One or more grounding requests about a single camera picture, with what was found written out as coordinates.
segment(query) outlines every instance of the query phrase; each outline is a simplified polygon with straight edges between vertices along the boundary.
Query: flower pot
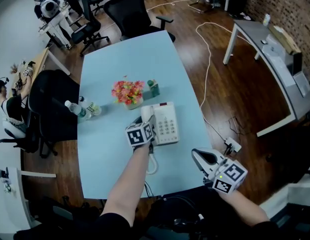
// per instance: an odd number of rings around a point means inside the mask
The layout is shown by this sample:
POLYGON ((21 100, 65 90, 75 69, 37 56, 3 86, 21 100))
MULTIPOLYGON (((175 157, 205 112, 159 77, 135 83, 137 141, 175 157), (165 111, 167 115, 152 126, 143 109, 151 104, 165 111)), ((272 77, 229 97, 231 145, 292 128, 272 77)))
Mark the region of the flower pot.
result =
POLYGON ((144 99, 143 99, 143 97, 141 97, 136 104, 134 104, 134 103, 129 104, 129 105, 126 105, 125 103, 123 103, 123 104, 124 104, 124 107, 126 109, 133 110, 133 109, 136 109, 137 107, 139 107, 143 103, 143 101, 144 101, 144 99))

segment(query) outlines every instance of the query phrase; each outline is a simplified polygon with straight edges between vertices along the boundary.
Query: brick wall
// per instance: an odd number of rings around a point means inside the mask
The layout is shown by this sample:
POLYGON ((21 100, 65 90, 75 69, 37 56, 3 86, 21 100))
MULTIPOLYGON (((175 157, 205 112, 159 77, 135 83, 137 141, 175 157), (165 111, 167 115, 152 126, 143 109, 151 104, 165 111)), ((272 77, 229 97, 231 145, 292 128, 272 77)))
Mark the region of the brick wall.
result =
POLYGON ((293 37, 303 53, 304 72, 310 79, 310 0, 247 0, 245 12, 260 22, 270 14, 270 22, 293 37))

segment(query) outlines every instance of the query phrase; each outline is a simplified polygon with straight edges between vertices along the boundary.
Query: white telephone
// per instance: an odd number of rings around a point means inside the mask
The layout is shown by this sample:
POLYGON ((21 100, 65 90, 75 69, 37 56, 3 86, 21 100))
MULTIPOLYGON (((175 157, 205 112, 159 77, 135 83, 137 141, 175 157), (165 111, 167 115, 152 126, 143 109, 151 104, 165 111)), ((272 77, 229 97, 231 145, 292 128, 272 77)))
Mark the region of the white telephone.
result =
POLYGON ((152 115, 155 115, 153 131, 156 133, 156 136, 154 136, 154 145, 166 145, 180 140, 173 102, 141 107, 141 119, 143 122, 147 122, 152 115))

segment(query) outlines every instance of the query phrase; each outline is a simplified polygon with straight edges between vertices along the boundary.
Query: light blue table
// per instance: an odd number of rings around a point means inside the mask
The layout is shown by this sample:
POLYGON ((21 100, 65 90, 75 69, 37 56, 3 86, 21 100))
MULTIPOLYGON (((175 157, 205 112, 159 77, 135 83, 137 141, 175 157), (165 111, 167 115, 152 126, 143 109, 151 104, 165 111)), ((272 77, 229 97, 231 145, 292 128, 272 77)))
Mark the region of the light blue table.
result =
POLYGON ((166 31, 122 41, 85 56, 80 95, 102 106, 102 115, 78 124, 78 161, 85 198, 106 199, 132 155, 125 127, 141 115, 141 108, 127 110, 114 103, 116 81, 155 79, 160 95, 143 105, 174 102, 180 141, 156 146, 158 171, 146 176, 155 196, 199 187, 203 174, 191 150, 211 147, 205 122, 191 82, 166 31))

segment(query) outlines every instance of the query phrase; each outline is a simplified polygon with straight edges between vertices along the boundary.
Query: power plug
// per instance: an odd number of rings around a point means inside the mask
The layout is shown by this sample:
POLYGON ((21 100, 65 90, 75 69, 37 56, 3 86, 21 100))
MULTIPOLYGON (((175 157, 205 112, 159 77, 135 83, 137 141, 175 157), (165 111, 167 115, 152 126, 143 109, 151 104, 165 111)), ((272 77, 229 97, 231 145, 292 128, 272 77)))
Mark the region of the power plug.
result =
POLYGON ((230 152, 238 152, 241 150, 242 146, 237 143, 235 140, 233 140, 231 137, 228 137, 225 140, 225 144, 230 147, 230 152))

